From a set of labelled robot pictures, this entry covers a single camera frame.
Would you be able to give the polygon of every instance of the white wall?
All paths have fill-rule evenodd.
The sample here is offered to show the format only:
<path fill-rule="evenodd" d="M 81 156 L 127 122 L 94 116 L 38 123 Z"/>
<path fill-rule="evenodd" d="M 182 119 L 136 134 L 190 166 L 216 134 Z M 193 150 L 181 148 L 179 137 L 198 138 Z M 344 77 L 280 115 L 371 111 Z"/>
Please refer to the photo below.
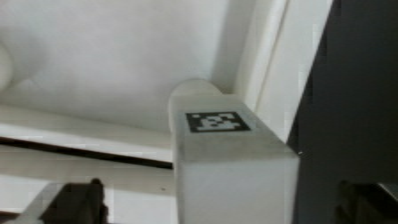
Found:
<path fill-rule="evenodd" d="M 282 1 L 257 1 L 264 10 L 277 10 L 252 20 L 234 92 L 282 141 L 294 119 L 330 3 L 332 0 L 289 0 L 282 5 Z"/>
<path fill-rule="evenodd" d="M 10 0 L 0 41 L 15 78 L 1 103 L 166 131 L 191 78 L 230 91 L 253 0 Z"/>

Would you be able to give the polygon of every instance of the dark panel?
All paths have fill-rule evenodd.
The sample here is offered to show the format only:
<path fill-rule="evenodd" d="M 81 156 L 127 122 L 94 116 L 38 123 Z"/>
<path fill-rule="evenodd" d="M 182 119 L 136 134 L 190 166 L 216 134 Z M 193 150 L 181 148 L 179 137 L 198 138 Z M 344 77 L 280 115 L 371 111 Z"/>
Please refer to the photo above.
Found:
<path fill-rule="evenodd" d="M 294 223 L 333 223 L 337 183 L 398 182 L 398 1 L 333 2 L 287 144 Z"/>

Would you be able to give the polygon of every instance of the white surface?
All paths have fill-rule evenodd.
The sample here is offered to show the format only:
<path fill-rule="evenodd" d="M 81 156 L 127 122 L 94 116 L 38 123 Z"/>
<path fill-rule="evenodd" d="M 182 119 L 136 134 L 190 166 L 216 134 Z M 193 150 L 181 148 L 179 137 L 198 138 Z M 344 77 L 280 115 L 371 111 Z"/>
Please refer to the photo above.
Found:
<path fill-rule="evenodd" d="M 170 135 L 0 105 L 0 136 L 83 150 L 172 161 Z"/>
<path fill-rule="evenodd" d="M 289 224 L 298 157 L 230 96 L 175 96 L 181 224 Z M 184 113 L 236 111 L 252 131 L 191 133 Z"/>
<path fill-rule="evenodd" d="M 287 0 L 257 0 L 245 40 L 234 93 L 255 110 Z"/>
<path fill-rule="evenodd" d="M 0 101 L 168 131 L 190 78 L 230 90 L 253 0 L 6 0 L 0 40 L 15 78 Z"/>
<path fill-rule="evenodd" d="M 252 20 L 252 27 L 259 26 L 259 33 L 250 32 L 246 37 L 237 79 L 243 84 L 236 83 L 234 92 L 282 141 L 289 135 L 330 3 L 332 0 L 289 0 L 282 20 L 275 14 L 277 11 L 280 12 L 282 5 L 278 7 L 273 5 L 278 10 L 271 11 L 273 13 L 269 12 L 269 16 L 266 16 L 269 22 L 262 24 L 264 27 L 261 26 L 262 19 L 253 18 Z M 255 82 L 261 80 L 264 81 L 259 90 Z"/>
<path fill-rule="evenodd" d="M 0 211 L 21 212 L 49 182 L 104 183 L 110 223 L 174 224 L 172 171 L 0 146 Z"/>
<path fill-rule="evenodd" d="M 8 57 L 8 52 L 0 42 L 0 92 L 8 86 L 10 78 L 12 78 L 12 61 Z"/>
<path fill-rule="evenodd" d="M 46 208 L 53 202 L 63 183 L 49 183 L 35 196 L 26 209 L 17 215 L 15 219 L 6 221 L 5 224 L 44 224 L 40 220 L 40 215 L 46 211 Z"/>

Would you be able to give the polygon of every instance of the white pillar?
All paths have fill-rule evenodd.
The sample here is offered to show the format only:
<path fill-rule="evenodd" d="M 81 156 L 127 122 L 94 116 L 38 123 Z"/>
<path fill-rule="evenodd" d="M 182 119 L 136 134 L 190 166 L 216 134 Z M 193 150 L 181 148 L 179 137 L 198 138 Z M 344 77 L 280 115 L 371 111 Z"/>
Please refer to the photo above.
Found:
<path fill-rule="evenodd" d="M 193 80 L 168 110 L 179 224 L 289 224 L 298 156 L 241 101 Z"/>

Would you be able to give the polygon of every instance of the black object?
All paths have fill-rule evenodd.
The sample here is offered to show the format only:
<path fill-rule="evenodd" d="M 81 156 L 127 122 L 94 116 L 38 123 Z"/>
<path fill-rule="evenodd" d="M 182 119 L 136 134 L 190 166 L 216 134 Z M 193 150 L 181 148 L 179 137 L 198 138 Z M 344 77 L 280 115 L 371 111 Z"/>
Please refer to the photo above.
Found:
<path fill-rule="evenodd" d="M 5 223 L 8 220 L 15 219 L 17 213 L 0 212 L 0 223 Z"/>
<path fill-rule="evenodd" d="M 335 224 L 398 224 L 398 201 L 378 184 L 339 184 Z"/>
<path fill-rule="evenodd" d="M 5 137 L 0 137 L 0 145 L 6 145 L 17 148 L 31 149 L 37 151 L 58 153 L 70 156 L 79 156 L 90 159 L 99 159 L 104 161 L 111 161 L 111 162 L 118 162 L 118 163 L 126 163 L 126 164 L 133 164 L 140 166 L 149 166 L 161 169 L 172 169 L 172 163 L 168 162 L 150 160 L 150 159 L 142 159 L 129 156 L 120 156 L 110 153 L 94 152 L 83 149 L 49 145 L 44 143 L 30 142 L 19 139 L 5 138 Z"/>
<path fill-rule="evenodd" d="M 65 184 L 40 215 L 44 224 L 106 224 L 102 198 L 99 179 L 92 179 L 88 184 Z"/>
<path fill-rule="evenodd" d="M 335 0 L 298 106 L 294 224 L 333 221 L 337 184 L 398 181 L 398 1 Z"/>

